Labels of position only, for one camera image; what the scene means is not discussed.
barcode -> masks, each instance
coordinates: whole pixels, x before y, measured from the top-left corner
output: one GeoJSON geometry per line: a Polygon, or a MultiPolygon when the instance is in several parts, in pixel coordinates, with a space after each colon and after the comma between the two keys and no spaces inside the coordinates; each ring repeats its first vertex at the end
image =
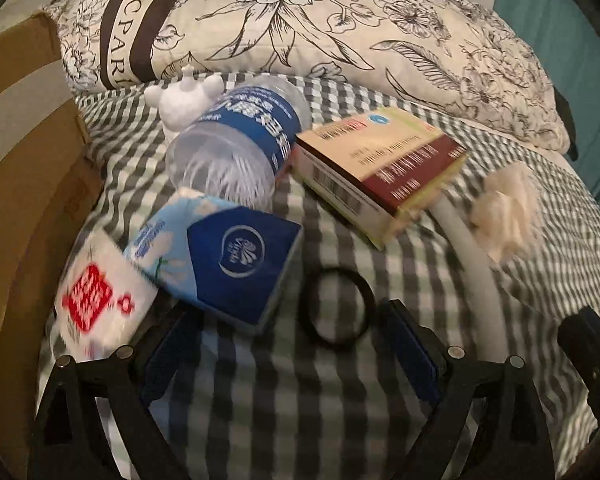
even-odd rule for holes
{"type": "Polygon", "coordinates": [[[333,123],[323,126],[321,130],[317,132],[317,135],[321,139],[329,140],[348,134],[349,132],[354,132],[360,128],[366,128],[366,124],[355,119],[351,119],[346,123],[333,123]]]}
{"type": "Polygon", "coordinates": [[[329,175],[321,171],[317,166],[314,166],[314,180],[340,200],[349,210],[353,211],[356,215],[360,214],[362,202],[344,189],[329,175]]]}

crumpled tissue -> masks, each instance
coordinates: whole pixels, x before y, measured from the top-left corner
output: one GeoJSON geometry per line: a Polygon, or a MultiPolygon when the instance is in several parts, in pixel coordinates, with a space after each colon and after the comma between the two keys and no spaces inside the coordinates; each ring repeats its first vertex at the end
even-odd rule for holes
{"type": "Polygon", "coordinates": [[[538,181],[523,162],[514,162],[484,179],[474,202],[475,240],[494,263],[524,256],[541,241],[538,181]]]}

red label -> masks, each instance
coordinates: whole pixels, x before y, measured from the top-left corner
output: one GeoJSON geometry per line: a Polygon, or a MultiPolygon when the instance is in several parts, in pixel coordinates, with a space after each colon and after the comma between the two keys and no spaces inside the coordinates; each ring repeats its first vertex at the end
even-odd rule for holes
{"type": "Polygon", "coordinates": [[[354,130],[361,130],[362,128],[366,128],[366,123],[363,121],[359,121],[357,119],[348,119],[343,121],[349,128],[354,130]]]}
{"type": "Polygon", "coordinates": [[[90,263],[84,268],[71,291],[62,297],[62,306],[69,310],[78,329],[88,332],[109,305],[112,295],[113,290],[104,279],[104,274],[96,264],[90,263]]]}
{"type": "Polygon", "coordinates": [[[131,294],[128,292],[118,298],[116,302],[122,314],[128,316],[133,312],[136,307],[136,304],[131,300],[131,294]]]}
{"type": "Polygon", "coordinates": [[[362,181],[374,199],[395,214],[411,195],[429,184],[466,153],[451,137],[442,135],[380,168],[362,181]]]}

pillow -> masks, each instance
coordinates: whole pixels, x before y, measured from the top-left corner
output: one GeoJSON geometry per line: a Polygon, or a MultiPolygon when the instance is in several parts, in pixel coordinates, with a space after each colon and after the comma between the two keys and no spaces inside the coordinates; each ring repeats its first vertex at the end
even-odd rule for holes
{"type": "Polygon", "coordinates": [[[569,147],[532,49],[468,0],[54,0],[47,10],[79,91],[172,78],[187,64],[319,76],[569,147]]]}

metal screw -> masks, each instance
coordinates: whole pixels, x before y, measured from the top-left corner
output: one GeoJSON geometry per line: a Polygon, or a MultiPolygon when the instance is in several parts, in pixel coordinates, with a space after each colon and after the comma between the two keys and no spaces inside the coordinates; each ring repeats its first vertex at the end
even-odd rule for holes
{"type": "Polygon", "coordinates": [[[464,357],[464,350],[462,348],[460,348],[459,346],[450,346],[449,348],[446,349],[446,352],[453,359],[462,359],[464,357]]]}
{"type": "Polygon", "coordinates": [[[129,359],[134,354],[134,349],[129,345],[121,346],[116,350],[118,359],[129,359]]]}
{"type": "Polygon", "coordinates": [[[58,368],[64,368],[70,362],[71,362],[71,356],[70,355],[67,355],[67,354],[61,355],[58,359],[56,359],[56,366],[58,368]]]}
{"type": "Polygon", "coordinates": [[[525,365],[525,360],[517,355],[512,355],[509,358],[509,362],[511,363],[511,366],[513,366],[514,368],[522,368],[525,365]]]}

